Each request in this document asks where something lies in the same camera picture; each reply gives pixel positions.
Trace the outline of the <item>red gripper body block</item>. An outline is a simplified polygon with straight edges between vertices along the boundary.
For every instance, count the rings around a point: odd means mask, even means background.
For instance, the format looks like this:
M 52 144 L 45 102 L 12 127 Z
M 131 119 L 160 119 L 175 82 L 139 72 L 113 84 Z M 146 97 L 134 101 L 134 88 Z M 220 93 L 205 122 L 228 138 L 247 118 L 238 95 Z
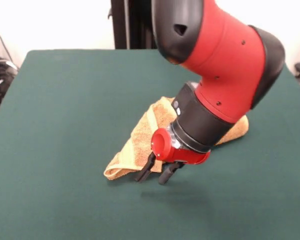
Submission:
M 151 138 L 151 150 L 158 161 L 165 163 L 182 162 L 187 165 L 199 165 L 205 162 L 211 151 L 200 153 L 181 144 L 168 128 L 158 128 Z

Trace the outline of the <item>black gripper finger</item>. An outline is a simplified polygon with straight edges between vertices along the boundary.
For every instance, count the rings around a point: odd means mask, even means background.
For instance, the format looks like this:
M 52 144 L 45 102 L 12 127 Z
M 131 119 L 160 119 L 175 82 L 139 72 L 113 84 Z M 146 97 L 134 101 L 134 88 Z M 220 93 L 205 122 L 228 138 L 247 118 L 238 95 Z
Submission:
M 183 162 L 167 163 L 164 165 L 164 170 L 158 179 L 160 185 L 165 185 L 168 180 L 175 174 L 178 169 L 184 166 Z
M 135 177 L 136 182 L 142 182 L 150 175 L 151 169 L 155 165 L 155 161 L 156 161 L 156 155 L 153 152 L 151 152 L 147 158 L 147 162 L 146 162 L 145 166 L 136 175 L 136 177 Z

